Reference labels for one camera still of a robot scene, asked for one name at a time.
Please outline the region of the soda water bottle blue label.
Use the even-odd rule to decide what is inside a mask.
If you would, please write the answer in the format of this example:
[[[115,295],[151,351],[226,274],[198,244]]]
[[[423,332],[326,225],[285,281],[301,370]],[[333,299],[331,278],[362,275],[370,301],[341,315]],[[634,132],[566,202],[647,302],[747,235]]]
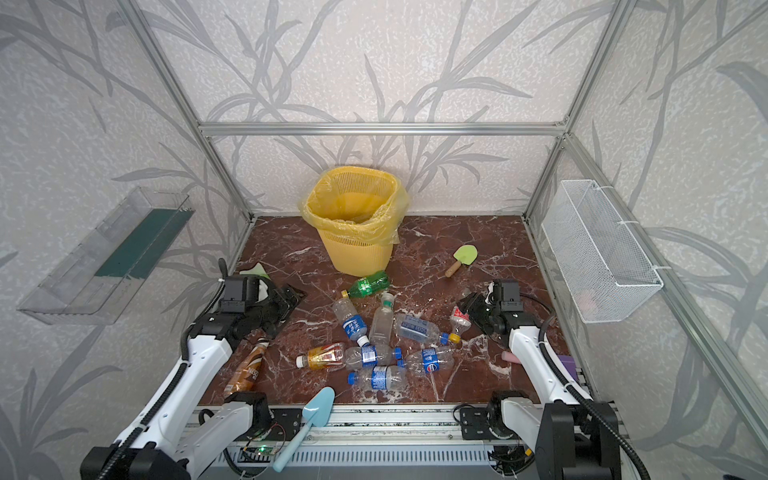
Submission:
[[[393,328],[400,339],[422,345],[443,346],[450,342],[449,335],[441,332],[436,324],[405,313],[395,315]]]

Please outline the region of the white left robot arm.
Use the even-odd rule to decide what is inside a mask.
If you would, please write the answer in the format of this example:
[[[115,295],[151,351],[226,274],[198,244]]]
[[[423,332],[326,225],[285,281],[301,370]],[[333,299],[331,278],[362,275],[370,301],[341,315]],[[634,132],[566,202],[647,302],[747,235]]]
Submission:
[[[92,448],[84,479],[196,479],[241,436],[274,423],[265,394],[229,394],[191,435],[184,430],[221,367],[251,332],[274,339],[306,294],[263,277],[229,276],[182,333],[180,358],[147,405],[111,445]]]

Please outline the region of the clear bottle red label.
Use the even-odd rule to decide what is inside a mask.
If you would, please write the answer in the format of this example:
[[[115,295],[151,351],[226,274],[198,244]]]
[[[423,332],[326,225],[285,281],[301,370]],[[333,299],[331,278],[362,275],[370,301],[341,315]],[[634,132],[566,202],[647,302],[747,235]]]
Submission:
[[[462,335],[471,328],[472,322],[469,315],[462,312],[458,306],[453,307],[449,322],[451,325],[449,341],[458,345],[462,341]]]

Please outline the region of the yellow tea bottle red label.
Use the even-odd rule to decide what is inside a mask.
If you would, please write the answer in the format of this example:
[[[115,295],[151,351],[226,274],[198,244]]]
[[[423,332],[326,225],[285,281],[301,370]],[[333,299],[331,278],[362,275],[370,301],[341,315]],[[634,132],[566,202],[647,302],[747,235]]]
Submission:
[[[299,369],[339,369],[345,365],[344,358],[344,344],[336,342],[310,349],[307,353],[299,355],[295,359],[295,365]]]

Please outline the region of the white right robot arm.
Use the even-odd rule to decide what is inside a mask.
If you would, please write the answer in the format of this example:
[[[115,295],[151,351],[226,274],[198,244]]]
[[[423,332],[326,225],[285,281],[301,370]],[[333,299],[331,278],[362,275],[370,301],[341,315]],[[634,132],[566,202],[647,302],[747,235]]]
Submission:
[[[546,311],[544,320],[525,312],[520,302],[503,297],[500,284],[489,294],[468,294],[454,308],[455,316],[507,342],[507,352],[538,396],[537,403],[511,396],[490,402],[502,431],[533,450],[541,479],[620,479],[623,458],[638,478],[649,479],[643,460],[620,433],[614,409],[594,400],[555,353],[547,333],[556,313]]]

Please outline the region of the crushed bottle blue label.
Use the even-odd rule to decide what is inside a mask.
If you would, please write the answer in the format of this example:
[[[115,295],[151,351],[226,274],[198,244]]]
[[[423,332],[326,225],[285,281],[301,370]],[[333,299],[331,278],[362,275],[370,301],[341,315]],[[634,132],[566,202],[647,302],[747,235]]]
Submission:
[[[448,371],[454,365],[453,350],[448,346],[441,346],[414,351],[406,357],[405,365],[408,372],[416,376]]]

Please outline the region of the brown coffee bottle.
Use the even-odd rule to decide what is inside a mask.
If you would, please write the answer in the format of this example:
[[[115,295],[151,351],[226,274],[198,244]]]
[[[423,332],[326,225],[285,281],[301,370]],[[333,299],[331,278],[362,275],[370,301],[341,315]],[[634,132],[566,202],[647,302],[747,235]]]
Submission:
[[[269,344],[270,340],[266,337],[256,340],[249,354],[240,362],[227,382],[223,392],[224,399],[237,393],[250,392],[253,389]]]

